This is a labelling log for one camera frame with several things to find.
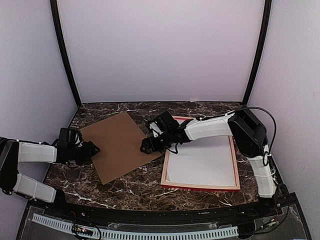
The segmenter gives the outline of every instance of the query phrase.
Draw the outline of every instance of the white panel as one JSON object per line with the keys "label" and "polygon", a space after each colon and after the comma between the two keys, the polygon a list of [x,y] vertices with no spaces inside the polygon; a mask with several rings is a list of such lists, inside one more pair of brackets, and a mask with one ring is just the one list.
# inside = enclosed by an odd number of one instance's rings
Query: white panel
{"label": "white panel", "polygon": [[[0,136],[52,143],[76,111],[50,1],[0,1]],[[48,164],[21,163],[39,181]],[[0,192],[0,239],[16,239],[27,200]]]}
{"label": "white panel", "polygon": [[236,186],[228,136],[198,139],[170,153],[167,178],[172,183],[207,186]]}
{"label": "white panel", "polygon": [[60,0],[83,102],[242,101],[264,0]]}
{"label": "white panel", "polygon": [[57,148],[54,146],[19,143],[18,163],[54,163],[57,159]]}
{"label": "white panel", "polygon": [[17,182],[13,188],[15,193],[20,193],[29,198],[41,200],[47,203],[53,203],[56,197],[56,190],[37,180],[19,173]]}
{"label": "white panel", "polygon": [[[265,48],[250,106],[278,124],[272,154],[320,239],[320,1],[273,1]],[[259,114],[267,125],[272,121]]]}

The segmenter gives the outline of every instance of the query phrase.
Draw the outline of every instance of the wire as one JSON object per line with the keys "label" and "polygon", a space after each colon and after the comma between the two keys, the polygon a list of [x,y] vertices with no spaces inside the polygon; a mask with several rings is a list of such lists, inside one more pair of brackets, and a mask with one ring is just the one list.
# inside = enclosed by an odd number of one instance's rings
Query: wire
{"label": "wire", "polygon": [[[52,208],[49,208],[49,209],[52,210],[52,211],[54,211],[54,212],[56,212],[57,214],[59,214],[59,215],[61,215],[61,216],[64,216],[65,218],[70,218],[70,216],[64,215],[64,214],[62,214],[62,213],[60,213],[60,212],[58,212],[58,211],[56,211],[56,210],[54,210],[54,209],[52,209]],[[98,239],[98,240],[101,240],[101,238],[102,238],[101,230],[100,230],[100,228],[99,228],[95,223],[93,223],[92,221],[83,219],[83,218],[76,217],[76,214],[75,214],[74,212],[73,212],[72,214],[74,214],[74,220],[80,220],[80,221],[82,220],[82,221],[84,221],[84,222],[87,222],[88,224],[93,225],[93,226],[98,230],[98,232],[99,232],[99,239]]]}
{"label": "wire", "polygon": [[[75,227],[75,228],[79,228],[79,226],[77,226],[75,223],[73,223],[73,227]],[[75,238],[75,239],[78,239],[78,240],[84,240],[84,239],[91,239],[91,237],[90,238],[88,238],[88,237],[83,237],[83,236],[80,236],[78,233],[77,233],[77,231],[74,231],[74,232],[72,232],[72,233],[74,233],[75,234],[75,236],[72,234],[72,236]]]}
{"label": "wire", "polygon": [[274,207],[273,210],[276,212],[276,216],[275,216],[275,219],[277,219],[279,217],[279,212],[278,210]]}
{"label": "wire", "polygon": [[167,148],[167,149],[169,150],[170,153],[178,154],[179,153],[178,152],[178,142],[175,144],[174,148],[175,148],[175,151],[172,151],[170,148]]}
{"label": "wire", "polygon": [[[274,116],[267,110],[265,110],[264,108],[262,107],[259,107],[259,106],[246,106],[244,108],[241,108],[241,109],[236,109],[236,110],[232,110],[232,111],[229,111],[227,112],[226,114],[227,115],[230,115],[230,114],[234,114],[234,113],[237,113],[237,112],[241,112],[241,111],[244,111],[244,110],[249,110],[249,109],[256,109],[256,110],[260,110],[260,111],[263,111],[265,113],[267,113],[271,118],[272,118],[272,121],[273,121],[273,125],[274,125],[274,133],[273,133],[273,137],[272,137],[272,140],[271,140],[271,143],[270,143],[270,147],[269,147],[269,152],[267,153],[264,153],[266,155],[268,155],[270,152],[271,152],[271,149],[272,149],[272,146],[274,144],[274,141],[275,141],[275,138],[276,138],[276,133],[277,133],[277,123],[276,123],[276,120],[274,118]],[[196,118],[197,120],[200,120],[200,121],[205,121],[205,120],[209,120],[209,119],[214,119],[214,118],[219,118],[219,117],[223,117],[225,116],[226,114],[220,114],[220,115],[217,115],[217,116],[210,116],[210,117],[204,117],[204,118]]]}
{"label": "wire", "polygon": [[269,230],[269,231],[264,231],[264,232],[255,232],[255,233],[253,233],[253,235],[260,235],[260,234],[267,234],[267,233],[270,233],[270,232],[272,232],[272,231],[274,231],[274,230],[276,230],[277,228],[279,228],[285,221],[286,221],[286,219],[287,219],[287,217],[288,217],[288,214],[289,214],[289,210],[290,210],[290,195],[288,196],[288,203],[287,203],[287,207],[288,207],[288,209],[286,210],[286,214],[285,214],[285,216],[284,216],[284,218],[283,218],[283,220],[280,222],[280,223],[278,223],[278,225],[277,226],[275,226],[273,229],[271,229],[271,230]]}
{"label": "wire", "polygon": [[268,158],[268,152],[267,151],[265,151],[263,153],[262,163],[263,163],[263,166],[265,166],[265,167],[268,166],[268,164],[269,164],[269,158]]}

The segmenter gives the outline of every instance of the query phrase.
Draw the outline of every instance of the black metal frame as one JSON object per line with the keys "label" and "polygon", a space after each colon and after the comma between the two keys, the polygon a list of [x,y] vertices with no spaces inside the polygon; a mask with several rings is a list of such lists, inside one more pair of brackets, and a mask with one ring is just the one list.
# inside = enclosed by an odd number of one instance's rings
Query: black metal frame
{"label": "black metal frame", "polygon": [[[63,36],[63,31],[61,27],[61,22],[60,22],[60,17],[59,17],[59,9],[58,9],[58,3],[57,0],[50,0],[51,4],[51,11],[52,11],[52,17],[53,17],[53,23],[54,23],[54,28],[55,28],[55,33],[56,33],[56,38],[59,44],[60,48],[60,53],[65,69],[65,73],[67,75],[69,85],[73,94],[73,98],[76,102],[77,107],[79,108],[82,105],[80,95],[76,86],[76,82],[72,73],[72,69],[70,66],[70,61],[68,58],[67,54],[67,49],[66,49],[66,44],[64,41],[64,36]],[[254,83],[256,80],[260,60],[262,57],[264,45],[265,45],[265,40],[266,40],[266,35],[267,35],[267,29],[268,29],[268,23],[269,23],[269,18],[270,18],[270,12],[271,12],[271,4],[272,0],[265,0],[264,3],[264,11],[263,11],[263,17],[262,17],[262,23],[261,23],[261,29],[260,29],[260,34],[259,34],[259,40],[257,43],[257,48],[253,60],[253,65],[250,73],[250,77],[247,83],[247,87],[244,93],[244,97],[242,100],[242,104],[247,105],[252,89],[254,87]]]}
{"label": "black metal frame", "polygon": [[50,0],[50,4],[51,4],[51,12],[52,12],[52,18],[53,18],[53,24],[54,24],[54,28],[55,28],[55,33],[56,33],[56,39],[58,41],[59,44],[59,48],[60,48],[60,54],[61,54],[61,58],[63,61],[63,65],[64,65],[64,70],[66,73],[66,76],[68,78],[68,82],[73,94],[73,98],[74,101],[77,105],[77,107],[81,107],[82,102],[80,99],[80,95],[76,86],[76,82],[71,70],[71,66],[70,66],[70,62],[69,62],[69,58],[68,58],[68,54],[67,54],[67,49],[66,49],[66,44],[65,44],[65,40],[64,40],[64,35],[63,35],[63,31],[62,31],[62,27],[61,27],[61,22],[60,22],[60,17],[59,17],[59,9],[58,9],[58,3],[57,0]]}
{"label": "black metal frame", "polygon": [[[290,204],[295,204],[299,216],[301,218],[301,222],[305,231],[305,235],[308,240],[311,240],[311,234],[302,212],[300,203],[297,199],[296,194],[290,193],[286,194],[285,197],[281,197],[278,199],[278,203],[280,203],[279,214],[283,214],[281,211],[282,207],[285,207],[288,204],[288,198],[290,199]],[[70,215],[70,217],[66,217],[61,215],[59,212],[54,210],[53,208],[47,208],[46,204],[40,201],[29,201],[25,211],[23,213],[23,217],[19,226],[19,230],[16,236],[16,240],[20,240],[21,235],[23,233],[24,225],[26,218],[28,216],[30,206],[34,206],[37,208],[44,209],[44,214],[55,216],[58,218],[63,218],[66,220],[72,221],[74,217]],[[260,218],[260,216],[253,215],[244,215],[242,212],[247,210],[255,210],[259,208],[258,202],[247,203],[238,206],[231,207],[220,207],[220,208],[212,208],[212,209],[203,209],[203,210],[191,210],[191,211],[135,211],[135,210],[114,210],[114,209],[106,209],[99,207],[90,207],[78,204],[67,204],[68,208],[73,211],[76,216],[78,216],[77,223],[87,225],[90,221],[99,226],[108,226],[110,223],[120,224],[117,228],[119,231],[126,231],[128,226],[131,227],[138,225],[149,225],[149,226],[166,226],[167,228],[170,225],[191,225],[191,224],[207,224],[218,222],[220,226],[224,225],[232,225],[238,226],[239,229],[246,228],[247,226],[255,226],[254,220]]]}
{"label": "black metal frame", "polygon": [[246,90],[245,90],[244,97],[242,100],[242,104],[244,104],[244,105],[248,104],[248,101],[249,101],[249,98],[250,98],[250,95],[251,95],[251,92],[254,87],[256,77],[257,77],[257,72],[259,69],[261,56],[262,56],[262,53],[264,50],[264,45],[265,45],[265,40],[266,40],[266,35],[267,35],[267,30],[268,30],[268,24],[269,24],[270,12],[271,12],[271,4],[272,4],[272,0],[265,0],[258,45],[256,47],[256,52],[255,52],[255,56],[254,56],[254,60],[253,60],[253,65],[252,65],[249,81],[246,86]]}

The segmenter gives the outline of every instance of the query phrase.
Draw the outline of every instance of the marble tabletop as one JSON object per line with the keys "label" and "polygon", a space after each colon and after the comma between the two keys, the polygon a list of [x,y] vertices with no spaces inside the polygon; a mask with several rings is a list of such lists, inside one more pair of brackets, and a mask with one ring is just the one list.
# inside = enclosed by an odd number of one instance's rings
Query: marble tabletop
{"label": "marble tabletop", "polygon": [[[215,116],[239,106],[235,102],[126,102],[87,103],[75,115],[71,127],[83,128],[114,114],[128,112],[145,134],[145,121],[164,111],[175,116]],[[139,211],[203,210],[258,201],[258,187],[250,164],[235,146],[239,171],[238,192],[209,192],[162,188],[164,154],[136,170],[102,185],[93,164],[69,168],[53,163],[45,184],[62,189],[69,203]]]}

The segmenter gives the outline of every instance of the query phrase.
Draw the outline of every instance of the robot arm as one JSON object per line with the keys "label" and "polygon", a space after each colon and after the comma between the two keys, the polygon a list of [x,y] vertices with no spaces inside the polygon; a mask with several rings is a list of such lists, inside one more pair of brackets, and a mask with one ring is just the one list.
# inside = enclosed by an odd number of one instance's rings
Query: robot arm
{"label": "robot arm", "polygon": [[140,150],[151,153],[201,138],[233,136],[239,151],[250,162],[258,185],[260,198],[272,198],[277,186],[274,171],[265,158],[269,155],[266,127],[243,106],[237,111],[212,118],[189,119],[179,124],[169,112],[148,121],[146,126],[154,136],[142,140]]}
{"label": "robot arm", "polygon": [[57,190],[19,173],[19,163],[61,163],[74,160],[84,164],[100,149],[91,141],[85,142],[78,130],[61,128],[54,145],[0,137],[0,188],[47,203],[56,200]]}

